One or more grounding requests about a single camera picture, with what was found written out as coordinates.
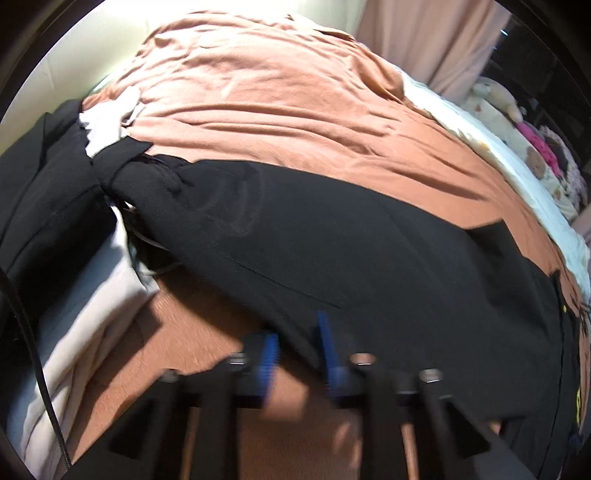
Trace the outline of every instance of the black cloth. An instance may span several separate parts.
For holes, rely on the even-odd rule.
[[[149,146],[127,138],[95,157],[105,191],[134,205],[155,240],[257,312],[312,367],[325,310],[343,361],[370,352],[390,368],[439,368],[480,418],[538,415],[508,434],[516,444],[531,441],[536,422],[553,435],[571,431],[574,413],[544,397],[574,405],[577,355],[563,302],[504,223],[464,231],[343,181],[141,154]],[[557,475],[549,441],[528,466],[552,463]]]
[[[551,278],[556,294],[544,297],[544,307],[565,305],[558,274]],[[576,434],[576,392],[580,385],[579,320],[572,311],[561,310],[549,332],[554,361],[546,371],[548,385],[536,392],[543,400],[538,411],[527,417],[507,421],[501,429],[504,438],[519,459],[540,480],[556,480],[569,450],[569,440]]]
[[[45,114],[0,157],[0,267],[16,287],[35,328],[115,229],[86,156],[79,100]],[[0,296],[0,414],[5,420],[25,346]]]

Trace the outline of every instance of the wall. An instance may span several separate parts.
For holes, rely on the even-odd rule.
[[[0,122],[0,154],[44,112],[86,96],[158,25],[190,11],[295,12],[355,33],[366,0],[105,0],[72,27],[25,81]]]

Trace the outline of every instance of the white sheet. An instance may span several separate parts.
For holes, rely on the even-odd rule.
[[[43,373],[66,439],[91,376],[158,291],[152,278],[140,279],[133,269],[121,214],[113,211],[115,232],[39,321]],[[7,434],[38,480],[53,478],[60,452],[32,371],[11,406]]]
[[[589,248],[583,238],[570,227],[550,194],[530,169],[480,121],[453,103],[442,99],[426,85],[416,82],[404,71],[400,70],[400,72],[408,99],[417,107],[432,114],[445,129],[464,141],[497,169],[533,210],[540,225],[562,252],[566,267],[577,280],[584,301],[589,302],[591,297],[591,281],[587,270]]]

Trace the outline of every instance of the teddy bear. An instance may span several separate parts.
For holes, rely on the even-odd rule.
[[[523,122],[523,116],[515,98],[499,82],[487,77],[478,77],[478,80],[472,86],[472,92],[474,95],[484,98],[497,110],[506,113],[515,124]]]

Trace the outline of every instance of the metal bolt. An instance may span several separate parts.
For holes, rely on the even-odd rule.
[[[174,383],[178,380],[178,371],[174,369],[165,370],[160,380],[166,383]]]
[[[371,353],[354,353],[349,360],[354,365],[372,365],[375,362],[375,355]]]
[[[421,370],[418,377],[425,383],[439,382],[443,375],[437,368],[430,368],[428,370]]]
[[[248,363],[248,357],[242,352],[233,353],[228,358],[228,363],[230,365],[246,365]]]

